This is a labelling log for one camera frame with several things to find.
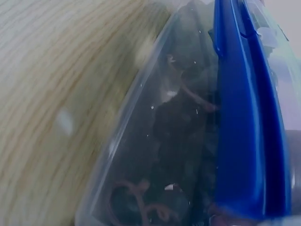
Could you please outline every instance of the plastic bin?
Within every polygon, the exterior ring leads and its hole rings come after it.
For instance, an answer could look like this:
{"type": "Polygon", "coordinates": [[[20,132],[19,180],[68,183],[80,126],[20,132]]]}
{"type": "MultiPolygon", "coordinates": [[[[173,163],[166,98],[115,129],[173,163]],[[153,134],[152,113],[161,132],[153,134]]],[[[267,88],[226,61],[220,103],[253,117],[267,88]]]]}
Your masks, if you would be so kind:
{"type": "Polygon", "coordinates": [[[181,7],[126,96],[76,226],[251,226],[298,214],[296,65],[258,0],[181,7]]]}

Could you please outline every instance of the blue lid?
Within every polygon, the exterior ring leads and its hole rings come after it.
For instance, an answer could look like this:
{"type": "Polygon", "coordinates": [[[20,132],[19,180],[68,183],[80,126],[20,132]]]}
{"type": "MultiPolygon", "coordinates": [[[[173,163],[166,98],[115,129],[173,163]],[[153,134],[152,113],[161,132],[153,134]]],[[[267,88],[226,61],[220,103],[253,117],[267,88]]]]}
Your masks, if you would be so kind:
{"type": "Polygon", "coordinates": [[[222,96],[216,201],[258,219],[291,212],[285,131],[301,122],[292,83],[300,71],[286,43],[258,0],[215,1],[222,96]]]}

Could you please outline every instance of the container lid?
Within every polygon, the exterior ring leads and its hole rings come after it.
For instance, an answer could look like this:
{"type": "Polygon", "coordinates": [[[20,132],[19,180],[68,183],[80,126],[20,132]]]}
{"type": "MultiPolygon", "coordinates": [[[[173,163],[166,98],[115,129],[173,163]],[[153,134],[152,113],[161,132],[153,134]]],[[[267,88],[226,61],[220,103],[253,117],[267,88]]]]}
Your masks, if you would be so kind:
{"type": "Polygon", "coordinates": [[[217,202],[253,218],[297,211],[301,73],[287,38],[259,0],[216,0],[214,48],[222,96],[217,202]]]}

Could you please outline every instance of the light wooden surface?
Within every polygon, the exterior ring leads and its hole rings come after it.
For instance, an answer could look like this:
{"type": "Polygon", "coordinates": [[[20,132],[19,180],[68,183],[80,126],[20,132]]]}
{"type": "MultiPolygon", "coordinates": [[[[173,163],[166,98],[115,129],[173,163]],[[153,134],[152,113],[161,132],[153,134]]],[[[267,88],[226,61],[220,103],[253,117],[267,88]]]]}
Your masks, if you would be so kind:
{"type": "Polygon", "coordinates": [[[170,7],[0,0],[0,226],[69,226],[170,7]]]}

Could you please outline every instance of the clear plastic container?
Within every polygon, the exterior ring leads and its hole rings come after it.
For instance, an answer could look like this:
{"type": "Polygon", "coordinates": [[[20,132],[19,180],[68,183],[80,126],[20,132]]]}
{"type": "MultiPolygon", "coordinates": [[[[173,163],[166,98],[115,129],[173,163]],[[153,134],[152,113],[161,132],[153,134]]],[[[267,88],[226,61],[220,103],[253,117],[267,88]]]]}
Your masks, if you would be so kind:
{"type": "MultiPolygon", "coordinates": [[[[250,10],[257,9],[261,6],[250,5],[250,10]]],[[[214,202],[222,97],[213,26],[213,0],[192,0],[170,17],[102,149],[76,214],[76,226],[260,223],[214,202]]],[[[260,28],[265,46],[265,29],[260,28]]],[[[286,101],[281,79],[278,76],[276,87],[286,126],[290,122],[282,107],[286,101]]],[[[288,140],[294,136],[286,134],[288,140]]],[[[300,171],[294,158],[299,157],[293,155],[293,172],[300,171]]],[[[301,183],[294,173],[292,180],[292,185],[301,183]]],[[[299,193],[292,188],[297,200],[299,193]]]]}

